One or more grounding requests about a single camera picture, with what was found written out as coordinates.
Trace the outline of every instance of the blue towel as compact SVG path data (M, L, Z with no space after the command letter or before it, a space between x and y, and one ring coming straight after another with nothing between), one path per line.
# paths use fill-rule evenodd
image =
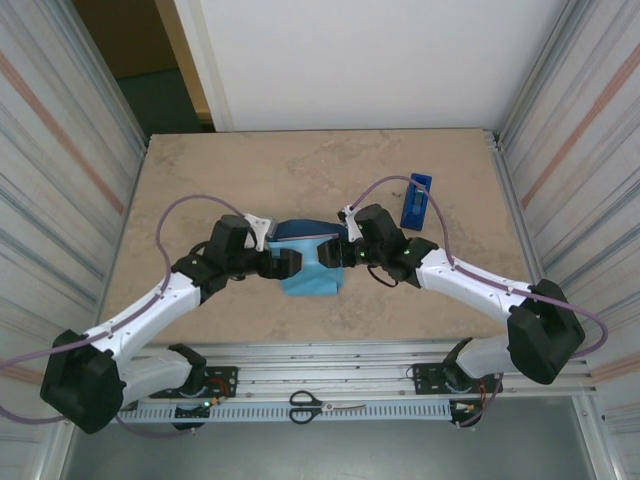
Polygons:
M318 245L336 236L346 237L347 229L336 223L306 219L288 220L278 224L273 236L267 241L269 249L276 256L281 248L302 254L302 270L293 277L280 281L286 295L338 294L344 284L344 269L329 269L318 261Z

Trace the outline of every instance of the white cable clip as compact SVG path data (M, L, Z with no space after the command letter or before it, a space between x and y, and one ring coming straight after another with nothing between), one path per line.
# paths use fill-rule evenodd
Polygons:
M254 231L256 235L255 240L257 242L256 245L253 245L253 238L251 238L250 235L247 235L244 247L255 248L258 252L262 252L264 250L266 238L273 233L273 230L275 230L276 221L272 218L256 217L250 213L247 213L244 218L249 222L251 229Z
M349 241L355 242L357 239L362 238L362 233L358 224L356 223L356 213L360 210L358 207L351 208L351 205L347 205L342 209L344 213L344 222L347 224L347 233L349 234Z

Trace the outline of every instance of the scissor handle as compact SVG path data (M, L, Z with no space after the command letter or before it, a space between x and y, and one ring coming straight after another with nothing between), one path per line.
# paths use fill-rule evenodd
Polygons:
M291 397L289 397L289 403L294 407L322 407L323 402L314 397L311 392L298 390L291 394Z
M292 408L291 410L289 410L289 419L291 419L293 423L296 423L298 425L306 425L321 413L322 409L320 407Z

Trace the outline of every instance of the marble table surface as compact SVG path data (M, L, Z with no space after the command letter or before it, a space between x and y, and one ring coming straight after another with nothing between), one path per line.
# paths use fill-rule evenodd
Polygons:
M135 193L103 320L163 275L156 224L175 199L224 198L258 216L337 221L336 212L387 175L424 173L449 225L456 256L527 279L503 193L481 130L387 130L157 135ZM364 202L399 223L406 184L388 182ZM174 210L162 241L172 260L209 238L225 209L194 200ZM442 245L429 206L422 232ZM338 296L289 297L277 281L249 277L167 327L157 343L299 342L488 336L501 327L480 312L408 284L385 288L364 267L349 269Z

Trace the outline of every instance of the white wall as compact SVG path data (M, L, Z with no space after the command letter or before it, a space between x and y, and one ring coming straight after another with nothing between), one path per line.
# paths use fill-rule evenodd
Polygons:
M565 0L176 0L219 131L497 128Z

